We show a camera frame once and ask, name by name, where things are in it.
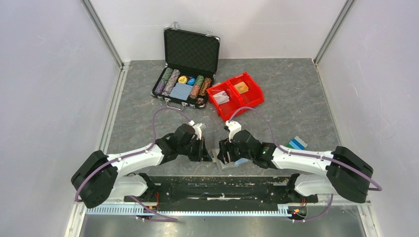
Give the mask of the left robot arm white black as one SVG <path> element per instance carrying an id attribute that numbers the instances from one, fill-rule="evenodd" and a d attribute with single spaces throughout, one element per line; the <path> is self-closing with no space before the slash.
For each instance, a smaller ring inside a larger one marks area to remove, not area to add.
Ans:
<path id="1" fill-rule="evenodd" d="M 184 123 L 174 133 L 140 149 L 108 155 L 102 150 L 93 152 L 71 178 L 76 201 L 87 208 L 127 196 L 150 201 L 155 196 L 154 183 L 136 171 L 165 164 L 179 155 L 187 156 L 190 161 L 211 162 L 202 136 L 205 127 L 204 123 Z"/>

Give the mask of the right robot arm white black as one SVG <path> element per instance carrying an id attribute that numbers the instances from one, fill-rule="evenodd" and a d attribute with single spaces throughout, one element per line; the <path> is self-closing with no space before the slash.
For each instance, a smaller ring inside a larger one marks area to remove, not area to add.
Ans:
<path id="1" fill-rule="evenodd" d="M 292 169 L 298 173 L 286 186 L 286 197 L 299 201 L 317 194 L 334 194 L 355 203 L 364 203 L 371 190 L 373 168 L 347 147 L 313 152 L 261 143 L 247 130 L 232 139 L 219 141 L 217 159 L 223 164 L 250 160 L 264 169 Z"/>

